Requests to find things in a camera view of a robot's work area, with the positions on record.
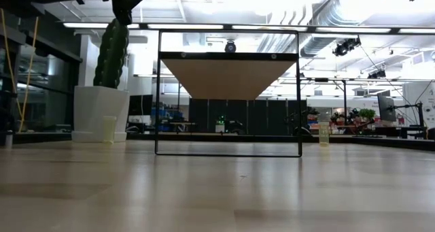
monitor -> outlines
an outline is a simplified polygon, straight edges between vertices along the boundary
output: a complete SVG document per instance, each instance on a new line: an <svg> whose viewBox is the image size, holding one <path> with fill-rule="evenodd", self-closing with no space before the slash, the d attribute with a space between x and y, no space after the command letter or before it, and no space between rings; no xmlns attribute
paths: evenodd
<svg viewBox="0 0 435 232"><path fill-rule="evenodd" d="M151 116L152 95L130 96L129 116Z"/></svg>
<svg viewBox="0 0 435 232"><path fill-rule="evenodd" d="M396 111L393 109L394 100L387 98L386 96L378 95L379 115L381 120L387 120L391 122L396 121Z"/></svg>

window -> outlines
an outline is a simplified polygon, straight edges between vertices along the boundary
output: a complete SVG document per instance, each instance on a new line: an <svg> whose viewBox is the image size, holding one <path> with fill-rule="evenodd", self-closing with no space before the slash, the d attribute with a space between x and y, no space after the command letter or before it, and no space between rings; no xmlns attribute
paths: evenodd
<svg viewBox="0 0 435 232"><path fill-rule="evenodd" d="M18 83L18 102L21 109L24 108L26 84ZM71 124L69 108L72 108L72 96L29 86L29 94L26 103L26 112L22 132L41 131L68 131ZM16 129L20 126L20 114L15 107L14 118L17 122ZM65 125L54 128L54 125Z"/></svg>
<svg viewBox="0 0 435 232"><path fill-rule="evenodd" d="M32 53L33 49L30 45L21 46L18 81L22 83L27 82ZM72 89L69 81L70 73L69 63L36 49L30 71L30 84L69 92Z"/></svg>
<svg viewBox="0 0 435 232"><path fill-rule="evenodd" d="M0 48L0 74L4 73L5 68L7 68L6 51Z"/></svg>

green plant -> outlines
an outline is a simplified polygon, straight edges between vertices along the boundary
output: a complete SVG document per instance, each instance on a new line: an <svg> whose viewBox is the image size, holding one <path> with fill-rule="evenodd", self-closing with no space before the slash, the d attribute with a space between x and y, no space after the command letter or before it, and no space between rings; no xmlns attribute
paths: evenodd
<svg viewBox="0 0 435 232"><path fill-rule="evenodd" d="M360 117L365 118L366 120L371 120L375 117L376 112L374 110L369 109L361 109L360 110Z"/></svg>
<svg viewBox="0 0 435 232"><path fill-rule="evenodd" d="M94 86L117 89L128 45L128 28L115 18L106 28L100 46Z"/></svg>

white planter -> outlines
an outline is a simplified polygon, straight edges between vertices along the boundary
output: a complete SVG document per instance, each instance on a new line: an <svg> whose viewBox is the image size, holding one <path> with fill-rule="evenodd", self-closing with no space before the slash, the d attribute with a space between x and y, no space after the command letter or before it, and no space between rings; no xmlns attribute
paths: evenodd
<svg viewBox="0 0 435 232"><path fill-rule="evenodd" d="M74 88L74 131L75 142L103 142L103 117L115 116L115 142L125 142L128 92L103 86L76 86Z"/></svg>

black partition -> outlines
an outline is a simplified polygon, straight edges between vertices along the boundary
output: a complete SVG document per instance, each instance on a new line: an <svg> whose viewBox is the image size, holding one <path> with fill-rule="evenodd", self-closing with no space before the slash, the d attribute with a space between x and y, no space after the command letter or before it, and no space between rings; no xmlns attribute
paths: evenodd
<svg viewBox="0 0 435 232"><path fill-rule="evenodd" d="M247 101L228 100L226 106L226 119L241 123L241 130L247 133Z"/></svg>
<svg viewBox="0 0 435 232"><path fill-rule="evenodd" d="M301 101L301 109L307 109L307 101ZM295 100L221 100L190 99L189 117L196 124L194 132L215 133L216 120L241 123L242 135L285 136L293 135L299 121L298 102ZM307 124L306 113L302 114L302 125ZM286 118L293 120L285 123Z"/></svg>
<svg viewBox="0 0 435 232"><path fill-rule="evenodd" d="M287 117L286 101L267 101L267 135L288 135L288 126L284 120Z"/></svg>
<svg viewBox="0 0 435 232"><path fill-rule="evenodd" d="M226 115L226 100L209 99L209 129L208 132L215 133L216 121L219 117Z"/></svg>
<svg viewBox="0 0 435 232"><path fill-rule="evenodd" d="M267 135L266 100L249 101L248 133L250 135Z"/></svg>
<svg viewBox="0 0 435 232"><path fill-rule="evenodd" d="M196 131L208 131L209 115L208 99L190 99L189 101L189 120L196 124Z"/></svg>
<svg viewBox="0 0 435 232"><path fill-rule="evenodd" d="M302 111L302 120L301 120L302 126L306 126L308 123L308 118L307 118L307 113L306 113L307 101L302 100L300 102L300 107L301 107L301 111ZM294 123L288 126L289 135L293 135L294 128L297 126L297 122L299 121L298 102L296 100L287 101L287 111L288 111L288 117L294 119Z"/></svg>

